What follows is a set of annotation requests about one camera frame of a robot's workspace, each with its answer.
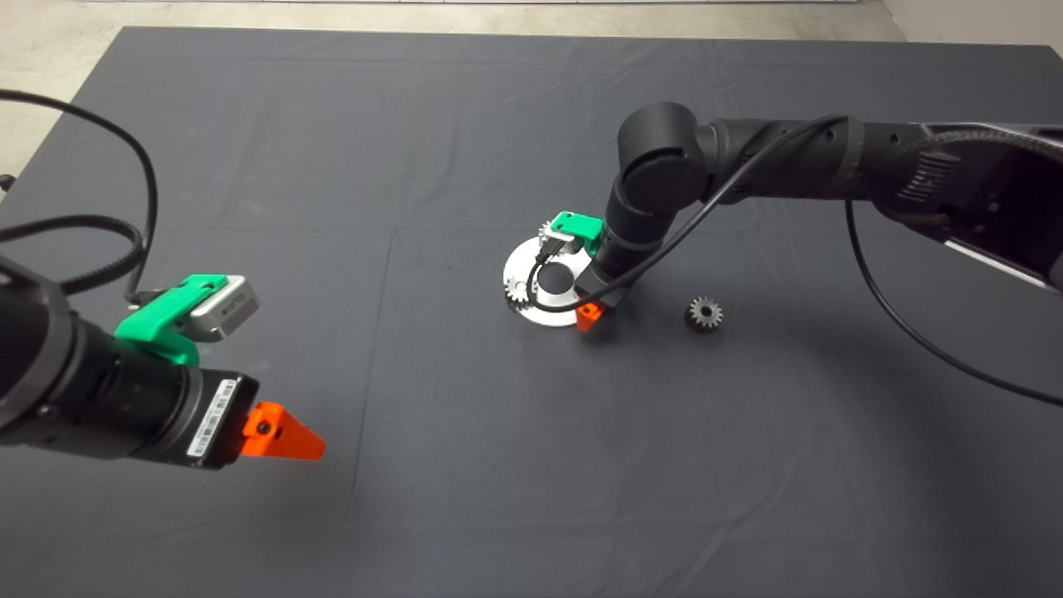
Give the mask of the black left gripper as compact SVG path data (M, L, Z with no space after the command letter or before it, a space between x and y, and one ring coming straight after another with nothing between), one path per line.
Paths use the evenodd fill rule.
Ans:
M326 442L284 406L256 399L261 383L234 370L176 365L77 322L75 454L221 469L243 457L320 461Z

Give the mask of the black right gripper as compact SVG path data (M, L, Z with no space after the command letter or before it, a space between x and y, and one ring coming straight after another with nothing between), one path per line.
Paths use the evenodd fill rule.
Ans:
M665 226L659 224L606 220L595 255L575 280L578 298L585 298L626 275L634 266L640 264L660 249L664 239ZM581 304L575 310L577 330L590 332L601 315L603 309L600 304Z

